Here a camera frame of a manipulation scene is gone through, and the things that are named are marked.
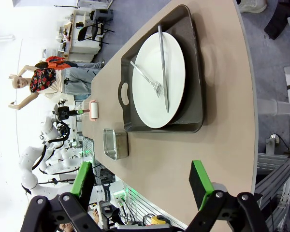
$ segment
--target hand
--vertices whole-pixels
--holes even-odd
[[[98,214],[97,209],[95,209],[93,211],[93,220],[95,221],[96,224],[98,224],[98,222],[99,222],[99,214]]]
[[[18,110],[18,105],[14,105],[14,101],[9,104],[9,108]]]

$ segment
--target dark brown serving tray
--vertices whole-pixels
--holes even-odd
[[[171,34],[178,41],[184,54],[186,80],[183,98],[173,119],[164,127],[153,129],[142,122],[135,109],[132,94],[133,67],[130,65],[130,61],[132,60],[135,62],[136,56],[145,40],[152,34],[158,32],[158,25],[162,26],[162,31]],[[200,57],[201,53],[190,10],[185,5],[179,5],[158,22],[121,58],[121,82],[118,87],[118,99],[123,109],[125,131],[170,133],[197,132],[204,121],[203,76]],[[121,89],[124,83],[128,84],[128,105],[125,105],[121,98]]]

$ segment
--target white plate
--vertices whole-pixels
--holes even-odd
[[[166,57],[168,78],[169,112],[167,113],[164,94],[157,97],[153,87],[133,70],[132,93],[136,111],[140,119],[151,128],[165,126],[174,117],[185,86],[185,61],[176,39],[164,32],[163,48]],[[162,62],[158,33],[151,35],[142,45],[135,64],[153,82],[158,81],[163,89]]]

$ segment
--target knife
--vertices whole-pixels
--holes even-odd
[[[165,73],[165,60],[164,60],[164,49],[163,49],[163,35],[161,25],[158,26],[158,34],[160,41],[160,52],[161,52],[161,61],[162,61],[162,74],[163,74],[163,93],[166,112],[169,112],[169,94],[168,94],[168,79]]]

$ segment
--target tray handle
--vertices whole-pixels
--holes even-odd
[[[121,105],[121,108],[123,110],[127,109],[128,105],[130,104],[130,99],[129,99],[129,95],[128,94],[127,94],[127,96],[128,96],[129,103],[127,105],[124,104],[124,102],[123,102],[123,100],[121,98],[121,89],[122,89],[122,86],[124,85],[124,83],[127,83],[127,82],[125,80],[121,79],[121,81],[119,83],[119,86],[118,86],[118,100],[119,100],[119,104]]]

